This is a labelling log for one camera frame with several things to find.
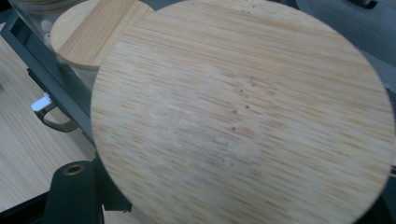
gray floor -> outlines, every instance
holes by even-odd
[[[350,0],[305,0],[314,17],[354,44],[379,74],[386,89],[396,92],[396,8],[379,2],[373,9]]]

wooden surface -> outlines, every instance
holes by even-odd
[[[152,9],[135,0],[90,0],[67,10],[53,25],[55,52],[76,68],[97,71],[125,28]]]
[[[351,223],[389,174],[375,71],[320,21],[261,0],[191,0],[128,27],[92,129],[120,190],[157,223]]]
[[[81,130],[59,133],[30,109],[43,92],[28,77],[26,64],[0,37],[0,213],[50,189],[53,173],[72,161],[92,160],[94,148]],[[67,119],[57,109],[48,119]],[[106,223],[146,224],[132,213],[105,211]]]

metal frame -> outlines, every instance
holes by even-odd
[[[92,94],[77,75],[68,65],[57,61],[56,55],[44,46],[15,11],[0,34],[27,64],[30,77],[94,145],[90,120]]]

bamboo grain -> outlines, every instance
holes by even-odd
[[[352,223],[389,176],[389,99],[343,37],[265,1],[131,24],[92,94],[95,144],[157,223]]]

drawer handle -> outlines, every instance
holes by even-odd
[[[78,127],[73,120],[59,124],[45,119],[46,115],[55,107],[56,104],[51,101],[50,96],[46,92],[41,99],[32,104],[32,109],[35,111],[35,115],[41,120],[43,124],[62,133],[73,132]]]

